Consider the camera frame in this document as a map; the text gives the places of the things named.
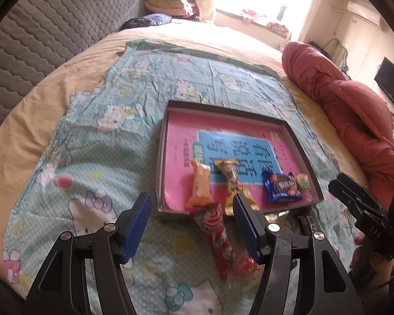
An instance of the orange wrapper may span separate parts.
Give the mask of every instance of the orange wrapper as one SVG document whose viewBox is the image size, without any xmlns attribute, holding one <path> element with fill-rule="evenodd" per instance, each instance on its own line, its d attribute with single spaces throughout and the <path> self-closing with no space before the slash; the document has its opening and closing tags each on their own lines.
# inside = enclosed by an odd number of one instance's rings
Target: orange wrapper
<svg viewBox="0 0 394 315">
<path fill-rule="evenodd" d="M 212 203 L 210 196 L 210 167 L 198 161 L 190 160 L 194 169 L 193 194 L 186 203 L 186 208 L 202 207 Z"/>
<path fill-rule="evenodd" d="M 223 159 L 215 161 L 215 166 L 219 168 L 222 174 L 226 177 L 229 195 L 226 197 L 225 213 L 228 216 L 232 216 L 234 214 L 232 210 L 232 202 L 234 196 L 238 193 L 244 194 L 252 209 L 259 210 L 258 205 L 249 192 L 248 188 L 240 182 L 237 165 L 238 161 L 235 159 Z"/>
</svg>

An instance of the pink comforter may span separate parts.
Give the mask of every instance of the pink comforter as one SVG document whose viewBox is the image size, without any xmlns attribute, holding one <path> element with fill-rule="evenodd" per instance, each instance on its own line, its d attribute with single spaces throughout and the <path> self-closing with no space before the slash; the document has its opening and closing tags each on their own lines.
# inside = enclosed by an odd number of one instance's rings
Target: pink comforter
<svg viewBox="0 0 394 315">
<path fill-rule="evenodd" d="M 313 47 L 290 42 L 282 65 L 288 77 L 318 102 L 343 144 L 365 171 L 369 190 L 388 208 L 394 193 L 393 118 L 385 102 L 366 85 L 346 81 Z"/>
</svg>

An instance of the folded clothes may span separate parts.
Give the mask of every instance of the folded clothes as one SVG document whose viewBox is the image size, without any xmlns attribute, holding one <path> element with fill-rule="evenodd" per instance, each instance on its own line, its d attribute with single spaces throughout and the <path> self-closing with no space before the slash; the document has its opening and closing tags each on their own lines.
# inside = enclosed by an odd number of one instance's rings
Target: folded clothes
<svg viewBox="0 0 394 315">
<path fill-rule="evenodd" d="M 172 16 L 183 16 L 183 17 L 190 17 L 193 15 L 193 11 L 191 7 L 187 8 L 158 8 L 151 6 L 148 4 L 146 1 L 144 1 L 144 6 L 146 7 L 147 10 L 150 12 L 154 13 L 162 13 L 166 15 L 172 15 Z"/>
<path fill-rule="evenodd" d="M 193 15 L 192 16 L 174 16 L 175 19 L 182 19 L 188 21 L 195 21 L 197 23 L 200 22 L 200 10 L 198 7 L 193 7 Z"/>
<path fill-rule="evenodd" d="M 148 4 L 158 8 L 185 8 L 193 7 L 187 0 L 145 0 Z"/>
</svg>

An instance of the air conditioner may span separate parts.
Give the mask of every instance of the air conditioner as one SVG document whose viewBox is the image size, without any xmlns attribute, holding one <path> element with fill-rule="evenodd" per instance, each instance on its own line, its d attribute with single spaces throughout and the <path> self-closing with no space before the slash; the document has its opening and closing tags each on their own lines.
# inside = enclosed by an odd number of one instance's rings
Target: air conditioner
<svg viewBox="0 0 394 315">
<path fill-rule="evenodd" d="M 373 11 L 372 9 L 369 9 L 368 7 L 364 7 L 360 4 L 349 1 L 348 11 L 355 13 L 356 15 L 359 15 L 382 28 L 381 26 L 383 24 L 382 16 L 379 13 Z"/>
</svg>

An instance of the light blue blanket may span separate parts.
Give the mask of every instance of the light blue blanket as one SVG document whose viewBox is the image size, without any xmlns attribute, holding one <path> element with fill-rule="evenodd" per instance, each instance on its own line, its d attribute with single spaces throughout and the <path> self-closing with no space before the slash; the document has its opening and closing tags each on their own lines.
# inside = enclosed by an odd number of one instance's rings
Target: light blue blanket
<svg viewBox="0 0 394 315">
<path fill-rule="evenodd" d="M 36 172 L 11 211 L 4 240 L 8 283 L 26 297 L 44 258 L 66 230 L 95 232 L 131 205 L 141 191 L 155 196 L 156 157 L 168 100 L 216 104 L 285 119 L 303 146 L 324 193 L 313 208 L 348 267 L 356 230 L 327 184 L 336 169 L 276 72 L 214 54 L 145 40 L 126 51 L 92 93 L 71 98 Z M 236 225 L 227 224 L 233 245 Z M 90 303 L 101 314 L 93 266 L 87 262 Z M 193 223 L 161 223 L 153 210 L 134 259 L 122 267 L 138 314 L 246 315 L 254 288 L 220 281 L 210 246 Z M 297 269 L 287 313 L 292 311 Z"/>
</svg>

